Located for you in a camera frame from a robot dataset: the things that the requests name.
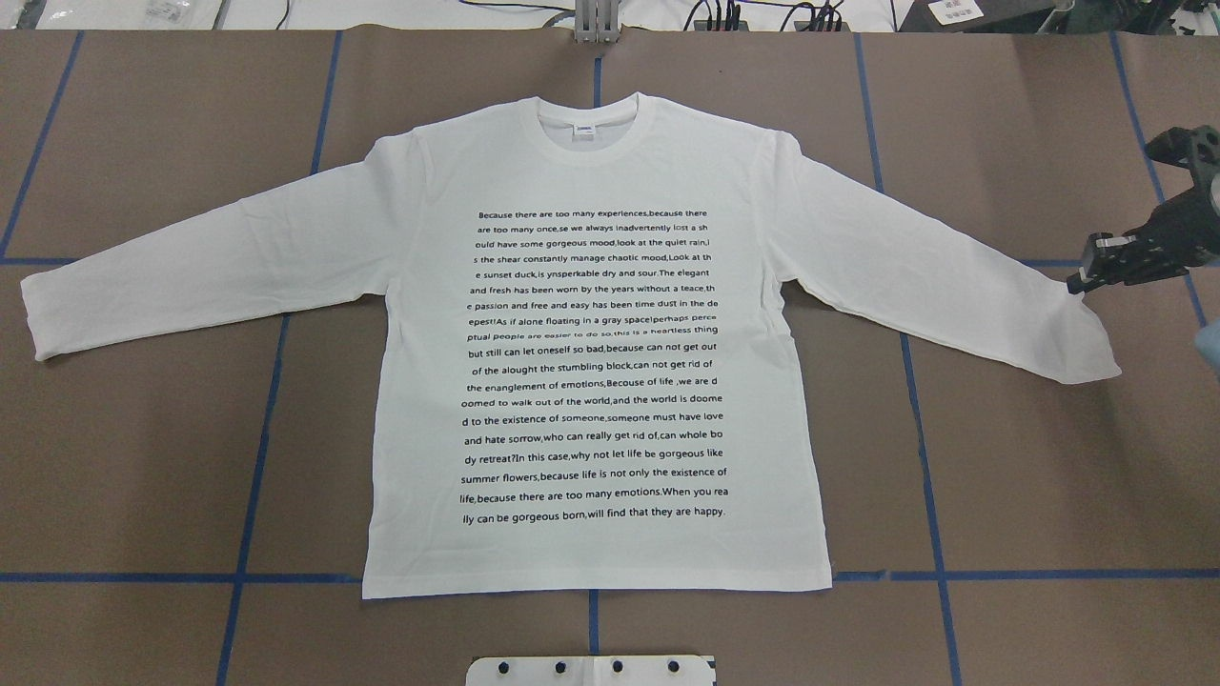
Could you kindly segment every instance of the white bracket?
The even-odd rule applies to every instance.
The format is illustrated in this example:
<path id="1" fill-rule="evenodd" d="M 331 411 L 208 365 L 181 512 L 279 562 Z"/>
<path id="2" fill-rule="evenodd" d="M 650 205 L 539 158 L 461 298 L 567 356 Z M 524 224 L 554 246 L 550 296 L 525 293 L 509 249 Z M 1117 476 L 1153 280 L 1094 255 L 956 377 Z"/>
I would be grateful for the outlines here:
<path id="1" fill-rule="evenodd" d="M 576 0 L 576 42 L 617 43 L 619 0 Z"/>
<path id="2" fill-rule="evenodd" d="M 466 686 L 715 686 L 715 664 L 700 655 L 479 658 Z"/>

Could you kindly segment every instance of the brown table surface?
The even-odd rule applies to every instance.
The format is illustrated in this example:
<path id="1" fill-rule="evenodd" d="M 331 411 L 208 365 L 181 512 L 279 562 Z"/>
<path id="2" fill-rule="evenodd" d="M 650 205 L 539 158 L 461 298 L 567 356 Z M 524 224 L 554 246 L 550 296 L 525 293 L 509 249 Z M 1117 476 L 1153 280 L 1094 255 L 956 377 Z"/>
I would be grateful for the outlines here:
<path id="1" fill-rule="evenodd" d="M 378 299 L 33 361 L 17 284 L 483 105 L 642 90 L 1044 270 L 1187 186 L 1220 42 L 1131 35 L 0 33 L 0 682 L 461 684 L 479 655 L 700 653 L 720 684 L 1215 684 L 1220 270 L 1088 295 L 1066 387 L 786 287 L 833 590 L 361 602 Z"/>

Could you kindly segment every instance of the sticker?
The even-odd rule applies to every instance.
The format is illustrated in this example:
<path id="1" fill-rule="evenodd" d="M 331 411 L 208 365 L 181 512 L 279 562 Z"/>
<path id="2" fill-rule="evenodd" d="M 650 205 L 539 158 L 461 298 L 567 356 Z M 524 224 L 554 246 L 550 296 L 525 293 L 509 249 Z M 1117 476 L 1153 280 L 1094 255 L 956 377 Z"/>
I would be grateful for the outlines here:
<path id="1" fill-rule="evenodd" d="M 144 15 L 152 21 L 177 24 L 190 10 L 189 0 L 149 0 Z"/>
<path id="2" fill-rule="evenodd" d="M 932 16 L 941 22 L 941 26 L 969 22 L 983 16 L 975 0 L 939 0 L 930 2 L 927 9 L 932 10 Z"/>

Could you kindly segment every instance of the sleeve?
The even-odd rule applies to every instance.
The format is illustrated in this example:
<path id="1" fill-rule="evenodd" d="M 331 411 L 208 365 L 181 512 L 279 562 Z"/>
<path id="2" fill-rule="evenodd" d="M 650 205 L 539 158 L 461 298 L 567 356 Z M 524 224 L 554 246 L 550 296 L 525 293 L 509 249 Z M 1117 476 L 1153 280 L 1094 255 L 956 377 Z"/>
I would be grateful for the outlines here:
<path id="1" fill-rule="evenodd" d="M 1063 283 L 830 167 L 776 133 L 761 231 L 782 281 L 837 310 L 1061 383 L 1120 374 L 1102 322 Z"/>
<path id="2" fill-rule="evenodd" d="M 383 294 L 425 193 L 414 133 L 21 282 L 35 359 Z"/>

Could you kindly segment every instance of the black device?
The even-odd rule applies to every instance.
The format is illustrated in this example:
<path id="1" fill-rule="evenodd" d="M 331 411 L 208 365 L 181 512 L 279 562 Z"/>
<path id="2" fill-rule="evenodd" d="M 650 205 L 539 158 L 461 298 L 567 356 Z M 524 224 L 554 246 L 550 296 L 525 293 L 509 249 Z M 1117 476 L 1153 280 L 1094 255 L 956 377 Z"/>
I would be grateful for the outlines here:
<path id="1" fill-rule="evenodd" d="M 898 29 L 903 33 L 1033 33 L 1055 7 L 1055 0 L 975 0 L 983 16 L 941 24 L 928 9 L 936 0 L 915 0 Z"/>
<path id="2" fill-rule="evenodd" d="M 1080 273 L 1068 278 L 1070 293 L 1186 276 L 1187 267 L 1220 258 L 1220 133 L 1210 126 L 1174 127 L 1149 140 L 1144 154 L 1188 170 L 1194 187 L 1158 205 L 1143 226 L 1121 237 L 1089 234 Z"/>

